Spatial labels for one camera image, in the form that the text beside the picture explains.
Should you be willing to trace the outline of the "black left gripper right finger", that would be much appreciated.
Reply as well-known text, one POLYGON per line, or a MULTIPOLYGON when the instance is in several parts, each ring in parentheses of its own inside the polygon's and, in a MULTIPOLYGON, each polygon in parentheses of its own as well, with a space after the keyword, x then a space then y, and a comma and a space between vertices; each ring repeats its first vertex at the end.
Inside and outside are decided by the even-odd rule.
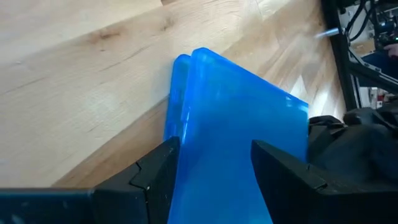
POLYGON ((264 142, 251 162, 273 223, 397 223, 397 190, 355 184, 264 142))

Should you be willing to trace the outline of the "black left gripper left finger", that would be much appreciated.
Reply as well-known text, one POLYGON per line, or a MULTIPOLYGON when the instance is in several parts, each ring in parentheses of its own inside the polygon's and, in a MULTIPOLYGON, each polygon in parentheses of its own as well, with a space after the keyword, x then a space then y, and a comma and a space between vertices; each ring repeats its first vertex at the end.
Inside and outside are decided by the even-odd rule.
POLYGON ((95 187, 96 223, 167 223, 180 140, 172 137, 95 187))

